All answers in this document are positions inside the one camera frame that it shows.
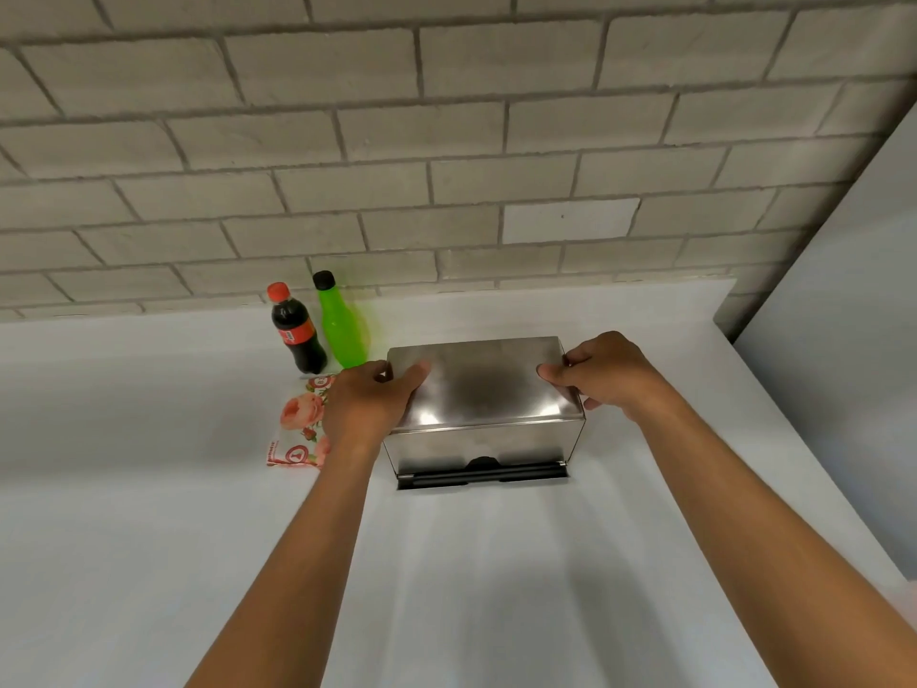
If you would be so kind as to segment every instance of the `person's left hand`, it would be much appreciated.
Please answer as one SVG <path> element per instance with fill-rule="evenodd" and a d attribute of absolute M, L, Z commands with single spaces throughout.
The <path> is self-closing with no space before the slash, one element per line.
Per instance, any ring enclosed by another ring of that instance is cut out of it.
<path fill-rule="evenodd" d="M 383 439 L 405 414 L 407 399 L 430 373 L 430 363 L 424 360 L 399 379 L 377 381 L 387 368 L 388 362 L 378 359 L 338 374 L 327 392 L 322 422 L 332 454 L 345 447 L 375 459 Z"/>

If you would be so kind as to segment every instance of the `red label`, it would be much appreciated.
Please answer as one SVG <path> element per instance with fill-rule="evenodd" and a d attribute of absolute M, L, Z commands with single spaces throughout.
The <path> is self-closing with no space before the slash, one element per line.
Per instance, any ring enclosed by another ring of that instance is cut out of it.
<path fill-rule="evenodd" d="M 293 328 L 292 330 L 278 329 L 277 332 L 281 334 L 283 342 L 287 345 L 299 345 L 300 343 L 304 343 L 310 337 L 315 335 L 315 326 L 312 325 L 312 319 L 307 318 L 305 323 Z"/>

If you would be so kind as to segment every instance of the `wall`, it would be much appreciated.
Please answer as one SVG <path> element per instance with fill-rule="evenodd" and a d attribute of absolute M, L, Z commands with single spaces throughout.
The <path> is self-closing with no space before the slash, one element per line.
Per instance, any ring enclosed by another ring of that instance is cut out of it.
<path fill-rule="evenodd" d="M 917 71 L 917 0 L 0 9 L 6 320 L 731 273 L 733 331 Z"/>
<path fill-rule="evenodd" d="M 736 348 L 901 571 L 917 579 L 917 109 Z"/>

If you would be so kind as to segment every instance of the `napkin dispenser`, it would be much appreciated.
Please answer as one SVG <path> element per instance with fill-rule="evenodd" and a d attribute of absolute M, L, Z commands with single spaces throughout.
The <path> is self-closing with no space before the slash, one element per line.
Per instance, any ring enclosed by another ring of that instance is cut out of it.
<path fill-rule="evenodd" d="M 579 393 L 535 368 L 564 361 L 556 336 L 393 347 L 395 376 L 432 365 L 384 441 L 399 490 L 567 476 L 586 417 Z"/>

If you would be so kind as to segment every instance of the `bottle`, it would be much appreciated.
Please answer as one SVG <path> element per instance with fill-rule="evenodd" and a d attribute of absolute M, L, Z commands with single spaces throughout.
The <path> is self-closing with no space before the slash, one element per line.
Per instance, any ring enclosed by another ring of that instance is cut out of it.
<path fill-rule="evenodd" d="M 366 347 L 360 337 L 357 316 L 350 310 L 335 286 L 331 270 L 319 270 L 312 276 L 322 304 L 322 328 L 335 358 L 348 369 L 366 361 Z"/>
<path fill-rule="evenodd" d="M 268 298 L 274 302 L 270 320 L 290 348 L 296 367 L 304 374 L 318 374 L 328 362 L 325 348 L 318 342 L 315 325 L 309 318 L 305 304 L 290 295 L 290 288 L 283 282 L 268 286 Z"/>

